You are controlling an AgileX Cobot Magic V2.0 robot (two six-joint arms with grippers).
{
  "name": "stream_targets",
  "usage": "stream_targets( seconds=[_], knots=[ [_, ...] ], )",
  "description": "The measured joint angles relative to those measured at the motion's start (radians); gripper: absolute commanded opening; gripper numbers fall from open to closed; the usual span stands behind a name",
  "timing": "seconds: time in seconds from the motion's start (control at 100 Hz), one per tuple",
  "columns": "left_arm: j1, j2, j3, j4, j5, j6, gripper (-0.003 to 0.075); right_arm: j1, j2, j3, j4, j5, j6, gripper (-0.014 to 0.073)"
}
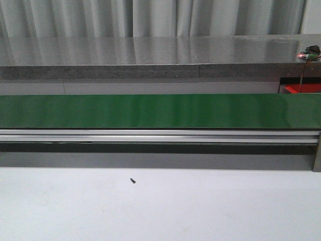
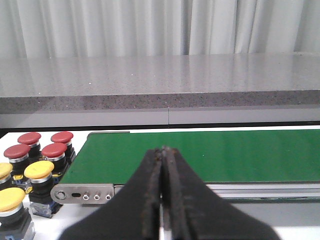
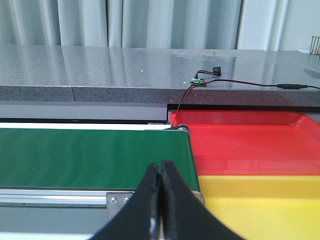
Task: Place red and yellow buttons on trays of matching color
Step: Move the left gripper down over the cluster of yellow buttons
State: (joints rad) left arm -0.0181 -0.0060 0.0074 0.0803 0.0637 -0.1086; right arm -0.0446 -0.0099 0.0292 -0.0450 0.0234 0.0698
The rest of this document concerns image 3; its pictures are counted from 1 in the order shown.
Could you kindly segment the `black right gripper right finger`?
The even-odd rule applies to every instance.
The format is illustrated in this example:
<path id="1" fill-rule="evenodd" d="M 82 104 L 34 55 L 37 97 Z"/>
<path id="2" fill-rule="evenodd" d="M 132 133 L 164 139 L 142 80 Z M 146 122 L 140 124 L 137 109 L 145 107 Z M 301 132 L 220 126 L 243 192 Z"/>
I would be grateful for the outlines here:
<path id="1" fill-rule="evenodd" d="M 161 163 L 162 222 L 166 240 L 241 240 L 195 197 L 169 160 Z"/>

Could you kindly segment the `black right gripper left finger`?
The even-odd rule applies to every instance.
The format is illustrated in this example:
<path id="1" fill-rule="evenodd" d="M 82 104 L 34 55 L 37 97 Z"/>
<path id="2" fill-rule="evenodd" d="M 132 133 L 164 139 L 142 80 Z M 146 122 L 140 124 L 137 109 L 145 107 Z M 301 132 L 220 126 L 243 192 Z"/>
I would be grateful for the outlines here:
<path id="1" fill-rule="evenodd" d="M 151 163 L 135 193 L 92 240 L 158 240 L 160 237 L 158 165 Z"/>

